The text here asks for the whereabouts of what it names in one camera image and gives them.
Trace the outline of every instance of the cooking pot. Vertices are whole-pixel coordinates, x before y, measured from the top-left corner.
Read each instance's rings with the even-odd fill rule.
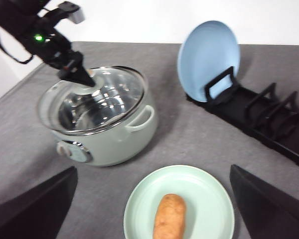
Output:
[[[41,97],[38,114],[52,130],[60,155],[94,166],[124,162],[140,152],[157,128],[146,79],[136,70],[89,70],[96,86],[59,81]]]

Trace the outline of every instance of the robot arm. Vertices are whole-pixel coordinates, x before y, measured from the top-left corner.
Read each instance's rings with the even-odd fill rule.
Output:
[[[75,24],[84,20],[78,5],[65,1],[43,17],[37,14],[50,0],[0,0],[0,26],[32,55],[59,69],[61,80],[94,86],[83,67],[83,55],[71,49],[71,43],[54,27],[68,18]]]

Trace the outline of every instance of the black cable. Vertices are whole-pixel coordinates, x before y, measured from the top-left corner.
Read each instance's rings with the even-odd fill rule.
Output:
[[[21,63],[21,64],[28,64],[32,59],[33,59],[33,55],[30,56],[29,59],[27,59],[26,61],[19,61],[18,59],[14,58],[13,56],[11,56],[6,50],[5,48],[1,45],[0,43],[0,49],[6,54],[8,55],[9,57],[11,57],[13,60],[15,60],[16,62],[18,63]]]

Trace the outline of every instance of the gray table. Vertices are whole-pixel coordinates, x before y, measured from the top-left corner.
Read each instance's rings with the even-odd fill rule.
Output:
[[[91,167],[59,156],[52,134],[36,114],[39,97],[58,80],[56,70],[41,65],[0,99],[0,203],[75,165],[79,183],[58,239],[120,239],[131,191],[146,175],[168,165],[208,171],[234,204],[229,182],[234,163],[299,199],[298,166],[185,99],[176,72],[179,44],[74,46],[85,54],[86,67],[125,65],[146,75],[158,107],[157,132],[139,155],[113,167]],[[299,46],[242,45],[241,55],[238,80],[243,86],[259,92],[277,82],[281,98],[299,91]],[[250,238],[234,206],[234,238]]]

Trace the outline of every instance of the pot rim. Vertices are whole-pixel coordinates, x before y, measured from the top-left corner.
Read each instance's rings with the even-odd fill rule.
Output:
[[[41,102],[43,96],[45,95],[45,93],[51,88],[47,89],[43,95],[40,97],[38,104],[36,106],[36,111],[37,114],[40,118],[41,123],[46,126],[47,128],[49,128],[52,131],[56,131],[58,133],[61,133],[63,135],[68,135],[68,136],[88,136],[88,135],[93,135],[93,134],[97,134],[97,133],[101,133],[104,131],[107,131],[119,124],[121,124],[123,121],[127,120],[131,115],[133,115],[135,113],[135,111],[139,108],[139,106],[142,104],[142,102],[144,101],[144,99],[146,98],[148,91],[149,91],[149,85],[148,85],[148,81],[147,78],[138,70],[135,70],[134,68],[131,67],[127,67],[127,66],[119,66],[119,65],[114,65],[114,66],[100,66],[100,67],[93,67],[90,69],[100,69],[100,68],[123,68],[125,70],[129,70],[132,71],[136,74],[139,74],[140,77],[142,78],[143,82],[144,82],[144,90],[143,90],[143,94],[141,96],[141,98],[139,99],[139,101],[133,106],[133,108],[130,109],[130,111],[128,111],[123,117],[121,117],[119,120],[112,122],[111,124],[105,125],[105,126],[97,126],[94,128],[90,128],[90,129],[80,129],[80,130],[62,130],[62,129],[54,129],[52,127],[50,127],[49,125],[45,124],[45,122],[43,122],[43,120],[40,117],[39,114],[39,103]]]

